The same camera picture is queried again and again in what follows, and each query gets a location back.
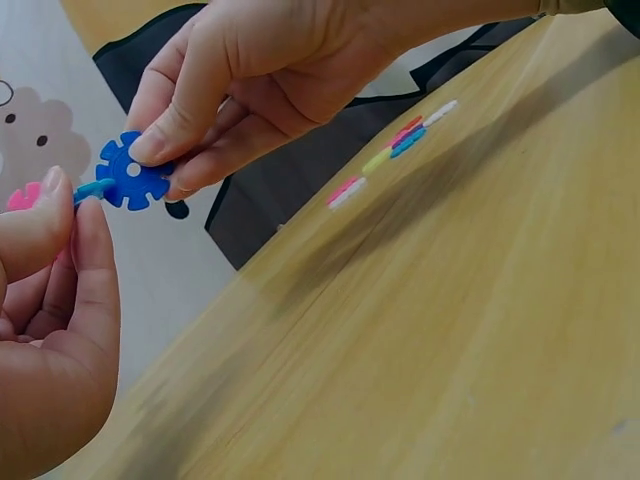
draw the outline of blue plastic piece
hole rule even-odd
[[[73,194],[73,206],[78,207],[83,200],[88,197],[97,197],[100,200],[104,198],[104,194],[109,189],[116,185],[116,181],[113,178],[105,178],[97,182],[87,183],[78,187]]]
[[[416,143],[418,140],[424,137],[426,133],[427,133],[427,129],[424,128],[424,126],[416,127],[413,132],[407,135],[407,138],[402,143],[397,145],[391,151],[391,158],[397,158],[400,155],[402,155],[404,152],[409,150],[414,143]]]
[[[127,198],[128,210],[134,212],[144,210],[151,204],[147,195],[151,194],[154,200],[160,200],[169,191],[170,182],[166,178],[173,173],[174,166],[167,163],[159,167],[139,166],[138,175],[129,175],[127,169],[129,165],[136,162],[129,156],[129,147],[140,132],[125,132],[120,135],[122,146],[118,146],[115,140],[111,140],[100,152],[100,158],[106,164],[96,166],[96,179],[114,179],[115,185],[104,192],[107,202],[116,208],[122,207],[124,199]]]

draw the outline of fingernail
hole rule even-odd
[[[58,166],[51,168],[42,181],[40,196],[50,197],[62,183],[62,169]]]
[[[157,128],[151,127],[133,142],[129,155],[141,164],[153,163],[164,150],[166,141]]]

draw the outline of wooden table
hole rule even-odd
[[[65,478],[639,478],[639,54],[605,12],[545,19],[398,119]]]

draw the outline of pink plastic piece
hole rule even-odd
[[[339,189],[337,189],[335,192],[333,192],[331,194],[331,196],[329,197],[329,200],[327,200],[327,205],[330,203],[333,203],[333,201],[338,198],[340,195],[342,195],[345,191],[347,191],[347,189],[353,185],[354,183],[356,183],[358,181],[358,177],[351,177],[349,180],[347,180],[346,183],[344,183]]]
[[[422,121],[422,115],[418,115],[416,118],[414,118],[409,123],[407,123],[404,126],[404,128],[400,130],[395,137],[393,137],[393,140],[391,140],[387,144],[387,147],[392,147],[393,145],[400,143],[402,140],[405,140],[405,137],[409,135],[409,132],[413,130],[413,127],[415,127],[421,121]]]
[[[25,192],[23,192],[22,190],[16,190],[9,197],[9,201],[7,202],[7,210],[10,212],[15,212],[17,210],[29,210],[35,205],[38,197],[40,197],[40,183],[27,183]]]

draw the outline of hand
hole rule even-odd
[[[82,448],[104,425],[117,385],[120,305],[104,213],[88,199],[74,222],[71,183],[59,168],[42,190],[33,209],[0,215],[7,480],[45,473]]]
[[[127,125],[144,131],[132,156],[181,157],[175,201],[328,122],[402,49],[382,38],[382,3],[211,2],[146,69]]]

